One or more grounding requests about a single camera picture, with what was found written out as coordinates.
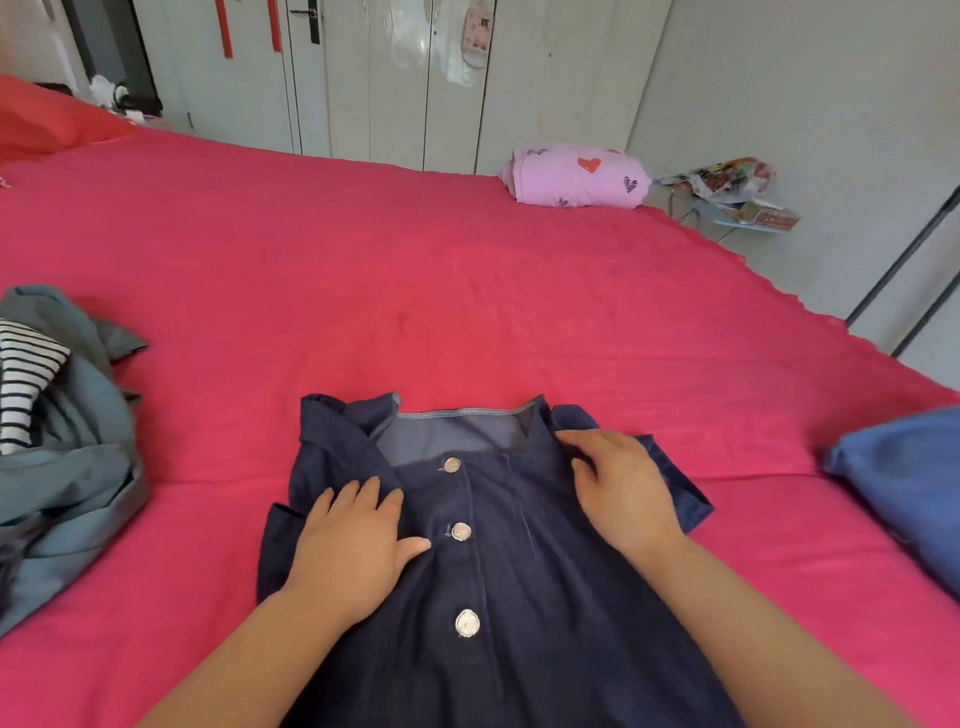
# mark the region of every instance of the black and white striped fabric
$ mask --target black and white striped fabric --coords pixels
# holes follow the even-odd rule
[[[49,336],[0,319],[0,455],[30,446],[34,402],[69,355]]]

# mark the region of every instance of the black pole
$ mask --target black pole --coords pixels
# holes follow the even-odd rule
[[[910,333],[903,337],[903,341],[897,344],[897,348],[894,349],[892,354],[890,354],[891,356],[893,356],[895,359],[900,358],[903,350],[910,346],[910,342],[916,339],[920,332],[924,330],[924,327],[930,323],[930,319],[937,314],[937,311],[939,311],[943,304],[947,302],[947,299],[953,295],[953,291],[955,291],[957,287],[960,287],[960,273],[953,277],[953,280],[950,282],[947,288],[944,289],[944,292],[937,297],[937,300],[933,302],[933,305],[926,310],[926,313],[923,316],[920,317],[920,321],[918,321],[917,324],[910,329]]]
[[[853,325],[853,322],[860,318],[867,306],[874,302],[874,299],[880,295],[880,291],[886,288],[887,283],[897,274],[897,272],[902,268],[906,261],[909,260],[915,252],[920,249],[920,246],[923,245],[925,240],[935,231],[940,224],[944,221],[944,218],[947,217],[951,212],[953,212],[956,207],[960,205],[960,186],[953,190],[953,194],[950,195],[949,199],[943,204],[940,210],[936,215],[928,222],[924,229],[920,231],[920,234],[913,239],[913,242],[907,246],[907,249],[900,254],[900,257],[894,261],[894,264],[890,266],[890,269],[883,274],[883,278],[876,282],[876,285],[870,289],[870,293],[864,297],[863,301],[853,310],[853,313],[847,317],[847,321],[844,322],[847,324],[847,328]]]

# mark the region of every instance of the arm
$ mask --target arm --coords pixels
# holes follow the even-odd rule
[[[287,583],[144,717],[137,728],[275,728],[337,640],[368,617],[407,562],[430,548],[398,541],[403,493],[379,508],[380,481],[318,498]]]
[[[596,467],[573,461],[590,522],[700,646],[750,728],[912,725],[876,687],[686,538],[643,445],[607,430],[557,436]]]

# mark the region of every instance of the red pillow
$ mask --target red pillow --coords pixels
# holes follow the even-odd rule
[[[135,129],[92,104],[0,74],[0,164],[119,139]]]

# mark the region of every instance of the hand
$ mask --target hand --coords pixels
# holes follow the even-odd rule
[[[584,513],[604,540],[641,573],[685,540],[673,499],[646,448],[605,429],[565,430],[558,439],[593,460],[574,458],[573,481]]]
[[[430,548],[427,539],[396,539],[403,492],[392,491],[377,508],[379,494],[378,477],[363,488],[351,481],[336,500],[327,488],[307,517],[281,590],[345,631],[369,617],[407,562]]]

